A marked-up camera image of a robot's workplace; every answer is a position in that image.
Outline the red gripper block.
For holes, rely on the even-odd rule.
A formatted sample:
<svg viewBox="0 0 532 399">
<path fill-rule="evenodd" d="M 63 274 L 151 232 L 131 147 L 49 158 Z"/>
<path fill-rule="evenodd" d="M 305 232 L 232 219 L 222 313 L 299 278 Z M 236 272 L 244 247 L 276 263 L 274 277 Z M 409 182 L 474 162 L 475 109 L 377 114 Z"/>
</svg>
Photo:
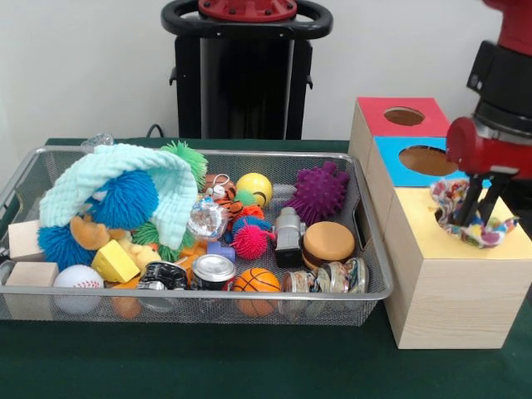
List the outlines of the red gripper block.
<svg viewBox="0 0 532 399">
<path fill-rule="evenodd" d="M 459 226 L 469 226 L 478 207 L 482 176 L 509 175 L 517 180 L 531 179 L 531 140 L 512 138 L 468 117 L 454 120 L 446 136 L 446 156 L 470 176 L 469 187 L 459 210 Z M 490 188 L 479 203 L 479 213 L 487 224 L 496 201 L 508 185 L 507 176 L 491 176 Z"/>
</svg>

